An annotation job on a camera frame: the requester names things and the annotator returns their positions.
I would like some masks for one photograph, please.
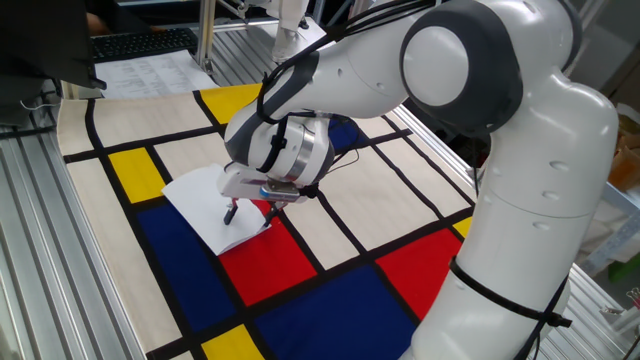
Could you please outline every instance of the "red square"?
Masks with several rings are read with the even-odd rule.
[[[444,229],[376,260],[420,319],[427,315],[449,272],[460,241]]]
[[[268,205],[256,203],[268,211]],[[282,222],[220,255],[220,262],[246,305],[255,304],[316,275]]]

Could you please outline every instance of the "sheet of paper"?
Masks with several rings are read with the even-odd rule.
[[[96,64],[107,99],[132,99],[216,88],[187,50]]]
[[[223,197],[216,183],[222,166],[193,170],[167,185],[162,193],[216,255],[260,233],[264,216],[250,200],[238,200],[238,211],[229,225],[224,216],[231,199]]]

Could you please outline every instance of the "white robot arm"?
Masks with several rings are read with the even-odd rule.
[[[571,10],[564,0],[452,0],[407,8],[408,16],[292,59],[266,84],[263,106],[254,101],[229,123],[234,163],[218,188],[301,201],[333,161],[325,114],[375,117],[410,96],[463,133],[492,136],[457,267],[494,295],[544,312],[591,221],[617,135],[609,101],[562,74],[580,45]],[[402,359],[522,358],[538,323],[449,272]]]

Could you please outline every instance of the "beige square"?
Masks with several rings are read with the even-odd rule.
[[[93,150],[84,121],[86,113],[86,100],[62,100],[58,113],[58,144],[62,155]]]
[[[93,119],[105,147],[211,126],[192,93],[96,100]]]
[[[155,149],[174,179],[213,163],[225,166],[231,161],[220,134],[172,141]]]
[[[325,269],[358,256],[356,248],[327,214],[319,200],[310,199],[302,204],[291,204],[285,208],[285,213]]]
[[[373,149],[359,152],[360,160],[327,175],[320,189],[367,250],[437,220]],[[350,153],[339,164],[354,155]]]

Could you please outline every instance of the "white cable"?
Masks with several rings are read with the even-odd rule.
[[[34,107],[34,108],[30,108],[30,107],[28,107],[27,105],[25,105],[25,104],[22,102],[22,100],[20,100],[20,105],[22,105],[22,107],[23,107],[23,108],[25,108],[25,109],[27,109],[27,110],[34,111],[34,110],[42,109],[43,107],[46,107],[46,106],[58,106],[58,105],[60,105],[60,104],[42,104],[42,105],[36,106],[36,107]]]

